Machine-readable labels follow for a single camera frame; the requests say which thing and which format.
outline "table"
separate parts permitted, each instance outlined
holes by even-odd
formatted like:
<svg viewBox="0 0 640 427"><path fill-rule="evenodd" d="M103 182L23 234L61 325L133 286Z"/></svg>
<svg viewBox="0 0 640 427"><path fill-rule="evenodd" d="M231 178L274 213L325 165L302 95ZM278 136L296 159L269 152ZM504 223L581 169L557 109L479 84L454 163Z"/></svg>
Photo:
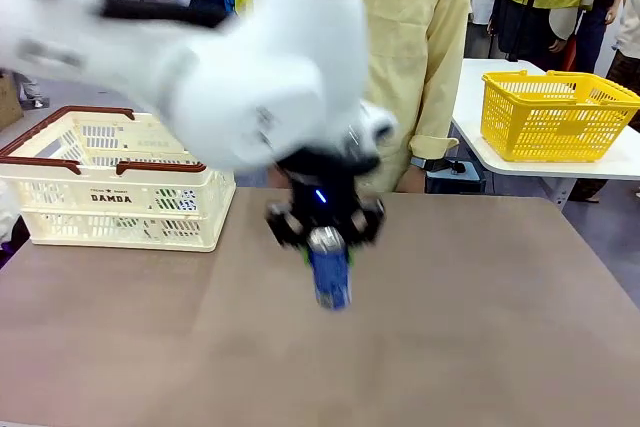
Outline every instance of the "table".
<svg viewBox="0 0 640 427"><path fill-rule="evenodd" d="M630 127L624 129L609 152L598 162L507 162L484 140L480 133L484 82L486 72L528 70L543 71L529 62L465 59L462 66L453 124L482 165L502 175L523 175L550 178L547 180L550 199L562 210L579 178L607 180L640 180L640 134Z"/></svg>
<svg viewBox="0 0 640 427"><path fill-rule="evenodd" d="M331 313L262 221L285 194L239 189L213 254L26 245L0 271L0 419L637 427L640 313L547 201L386 196Z"/></svg>

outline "gray floor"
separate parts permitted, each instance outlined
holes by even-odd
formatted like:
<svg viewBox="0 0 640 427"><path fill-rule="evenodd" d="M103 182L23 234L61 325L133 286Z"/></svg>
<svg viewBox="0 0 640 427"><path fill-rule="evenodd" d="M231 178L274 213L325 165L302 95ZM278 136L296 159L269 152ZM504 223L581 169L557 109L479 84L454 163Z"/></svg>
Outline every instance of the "gray floor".
<svg viewBox="0 0 640 427"><path fill-rule="evenodd" d="M42 81L43 92L51 98L51 108L26 112L25 118L0 131L5 145L37 122L65 105L133 107L132 102L114 92L66 82ZM489 192L499 195L545 197L538 179L489 175ZM239 176L242 186L264 186L266 177L258 173ZM598 205L569 203L565 214L571 224L640 306L640 199L637 184L611 182Z"/></svg>

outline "brown pants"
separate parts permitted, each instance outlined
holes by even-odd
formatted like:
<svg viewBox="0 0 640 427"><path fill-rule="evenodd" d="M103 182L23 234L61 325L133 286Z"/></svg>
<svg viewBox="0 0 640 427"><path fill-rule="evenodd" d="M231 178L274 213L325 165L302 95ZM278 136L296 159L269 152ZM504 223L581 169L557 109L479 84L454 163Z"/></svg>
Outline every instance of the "brown pants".
<svg viewBox="0 0 640 427"><path fill-rule="evenodd" d="M640 59L616 52L607 79L620 84L640 95ZM631 119L629 126L640 132L640 111ZM576 183L569 200L585 201L596 195L607 184L606 180L580 179Z"/></svg>

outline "hand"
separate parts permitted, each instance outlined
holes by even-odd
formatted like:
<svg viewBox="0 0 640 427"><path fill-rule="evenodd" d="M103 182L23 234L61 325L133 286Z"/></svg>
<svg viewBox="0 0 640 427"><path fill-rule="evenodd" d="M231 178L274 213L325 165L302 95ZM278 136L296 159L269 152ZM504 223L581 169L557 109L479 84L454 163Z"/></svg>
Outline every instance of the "hand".
<svg viewBox="0 0 640 427"><path fill-rule="evenodd" d="M551 47L549 47L549 52L553 54L559 54L564 50L566 46L567 46L566 40L558 39L553 44L551 44Z"/></svg>
<svg viewBox="0 0 640 427"><path fill-rule="evenodd" d="M616 20L617 16L618 16L618 9L616 9L615 7L609 7L609 10L607 10L607 15L604 18L604 24L605 25L613 24L613 21Z"/></svg>
<svg viewBox="0 0 640 427"><path fill-rule="evenodd" d="M424 194L426 184L427 173L415 165L410 165L400 182L398 182L396 192L402 194Z"/></svg>
<svg viewBox="0 0 640 427"><path fill-rule="evenodd" d="M267 185L272 189L290 189L291 183L286 175L275 165L267 170Z"/></svg>

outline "yellow shirt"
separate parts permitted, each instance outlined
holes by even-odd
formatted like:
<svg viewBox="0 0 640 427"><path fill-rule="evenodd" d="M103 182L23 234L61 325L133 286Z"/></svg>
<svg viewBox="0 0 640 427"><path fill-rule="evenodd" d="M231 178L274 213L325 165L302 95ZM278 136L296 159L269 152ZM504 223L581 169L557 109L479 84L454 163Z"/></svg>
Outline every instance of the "yellow shirt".
<svg viewBox="0 0 640 427"><path fill-rule="evenodd" d="M367 190L390 191L406 170L409 147L437 159L448 139L458 90L470 0L364 0L370 34L367 100L391 110L400 127L381 148Z"/></svg>

